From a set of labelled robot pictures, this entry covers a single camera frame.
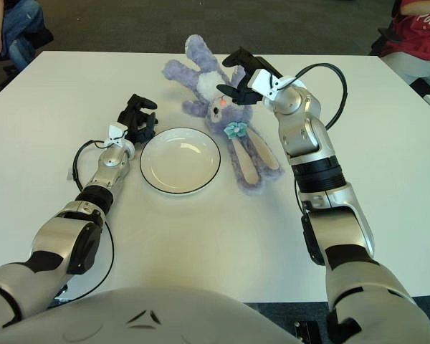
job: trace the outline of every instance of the black cable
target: black cable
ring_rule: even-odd
[[[341,81],[341,84],[343,86],[343,96],[342,96],[341,103],[339,105],[338,111],[336,111],[336,114],[333,116],[333,118],[330,120],[330,122],[328,122],[328,124],[325,126],[326,130],[329,130],[331,127],[334,126],[334,124],[338,121],[339,117],[343,113],[344,107],[345,107],[345,101],[347,100],[347,96],[348,96],[348,93],[347,93],[347,81],[345,80],[343,72],[338,67],[336,67],[335,65],[330,64],[330,63],[316,63],[316,64],[312,64],[312,65],[307,66],[306,68],[300,70],[295,75],[295,78],[291,82],[289,82],[284,87],[282,87],[282,88],[280,88],[278,90],[281,91],[281,90],[284,90],[284,89],[290,87],[293,84],[293,82],[295,82],[296,80],[298,80],[298,78],[300,78],[301,76],[303,76],[304,74],[306,74],[312,68],[315,68],[315,67],[327,67],[327,68],[331,69],[339,77],[339,80]]]
[[[128,133],[128,131],[125,130],[124,133],[121,136],[118,136],[117,138],[113,138],[113,140],[117,140],[118,138],[124,138],[127,133]],[[83,187],[82,187],[81,182],[80,182],[80,177],[78,176],[78,158],[80,157],[81,152],[83,152],[83,150],[86,147],[89,147],[93,143],[99,149],[106,149],[106,148],[111,147],[114,144],[114,143],[111,143],[110,145],[107,145],[106,147],[100,147],[98,145],[98,143],[104,143],[104,141],[101,141],[101,140],[89,140],[84,145],[82,145],[80,147],[80,149],[78,149],[78,152],[75,154],[75,158],[73,159],[72,176],[73,176],[73,181],[77,184],[78,190],[80,190],[80,191],[83,189]]]
[[[300,198],[298,197],[298,190],[297,190],[297,182],[295,179],[295,197],[296,197],[296,202],[298,203],[298,206],[300,207],[300,211],[301,214],[305,215],[306,213],[304,212],[304,210],[301,207],[301,202],[300,202]]]
[[[97,143],[103,143],[103,141],[101,141],[101,140],[89,140],[89,141],[87,141],[84,145],[82,145],[80,147],[80,149],[78,149],[77,153],[75,154],[75,158],[73,159],[73,164],[72,164],[73,181],[77,184],[78,190],[80,190],[80,191],[83,189],[83,187],[81,185],[80,178],[78,176],[78,158],[80,157],[81,152],[83,152],[83,150],[86,147],[89,147],[93,143],[95,143],[97,145]]]
[[[117,138],[113,138],[113,140],[117,140],[118,138],[123,138],[126,135],[126,133],[127,133],[127,131],[125,131],[122,136],[117,137]],[[108,145],[106,147],[100,147],[97,144],[98,143],[104,143],[104,141],[101,141],[101,140],[89,140],[85,144],[83,144],[80,147],[80,149],[78,149],[77,153],[75,154],[75,158],[73,159],[72,175],[73,175],[73,181],[77,184],[77,187],[78,187],[78,189],[80,191],[83,189],[83,186],[81,185],[80,178],[78,176],[78,158],[80,157],[80,154],[83,152],[83,150],[86,147],[89,147],[90,145],[92,145],[93,143],[94,143],[94,145],[97,148],[100,148],[100,149],[106,149],[106,148],[109,148],[109,147],[111,147],[113,145],[113,143],[111,143],[110,145]],[[66,302],[61,302],[58,305],[65,305],[67,303],[70,303],[70,302],[73,302],[73,301],[76,301],[76,300],[82,299],[83,297],[88,296],[91,292],[93,292],[94,290],[96,290],[107,279],[108,275],[110,274],[110,272],[112,270],[112,267],[113,267],[113,262],[115,261],[115,245],[114,245],[114,241],[113,241],[113,235],[112,235],[111,228],[110,228],[110,226],[108,225],[107,222],[105,222],[105,225],[107,227],[108,235],[110,236],[110,243],[111,243],[111,246],[112,246],[112,259],[110,261],[110,266],[108,267],[107,272],[105,273],[104,277],[100,280],[100,282],[98,282],[92,289],[90,289],[89,291],[85,292],[84,294],[76,297],[75,299],[71,299],[71,300],[66,301]]]
[[[110,229],[110,226],[108,226],[108,223],[105,222],[105,225],[107,227],[108,230],[108,235],[110,236],[110,242],[112,244],[112,260],[110,262],[110,266],[108,267],[107,273],[105,274],[105,276],[100,280],[100,282],[98,282],[95,287],[93,287],[91,290],[87,291],[86,293],[84,293],[83,295],[80,295],[78,297],[76,297],[75,299],[71,299],[67,302],[64,302],[64,305],[66,303],[70,303],[79,299],[82,299],[83,297],[88,296],[91,292],[93,292],[94,290],[96,290],[98,287],[100,287],[100,285],[107,279],[108,275],[110,274],[110,271],[112,271],[112,267],[113,267],[113,262],[115,261],[115,246],[113,245],[113,235],[112,235],[112,231]]]

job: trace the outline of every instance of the red shirt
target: red shirt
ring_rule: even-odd
[[[420,0],[402,0],[401,5],[419,2]],[[382,56],[392,52],[407,54],[430,61],[430,14],[422,16],[402,16],[398,14],[393,20],[393,30],[403,37],[402,43],[387,42]]]

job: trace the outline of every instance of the stuffed bunny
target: stuffed bunny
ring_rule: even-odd
[[[186,40],[185,53],[201,70],[197,72],[173,59],[164,67],[164,76],[193,91],[197,100],[185,101],[183,111],[206,118],[209,130],[226,138],[238,184],[247,194],[260,194],[264,182],[278,179],[283,170],[268,145],[249,124],[252,108],[234,104],[216,88],[218,84],[236,87],[245,76],[244,69],[237,67],[229,80],[202,37],[196,34]]]

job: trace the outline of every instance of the dark floor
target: dark floor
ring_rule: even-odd
[[[414,300],[430,318],[430,296],[415,297]],[[250,303],[248,306],[262,313],[293,335],[296,333],[296,322],[317,321],[322,343],[332,343],[328,339],[326,329],[326,315],[328,314],[328,304],[326,302]]]
[[[256,54],[365,55],[377,27],[389,23],[390,0],[39,0],[55,40],[44,49],[183,52],[200,34],[214,53],[239,45]],[[0,82],[5,79],[0,63]],[[416,299],[430,317],[430,297]],[[326,338],[324,302],[251,304],[295,333],[316,320]]]

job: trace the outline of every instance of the person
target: person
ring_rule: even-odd
[[[392,29],[403,41],[386,42],[382,60],[409,85],[418,78],[430,85],[430,1],[401,0]]]
[[[43,28],[43,11],[35,0],[0,0],[0,57],[9,57],[22,71],[35,58],[25,34]]]

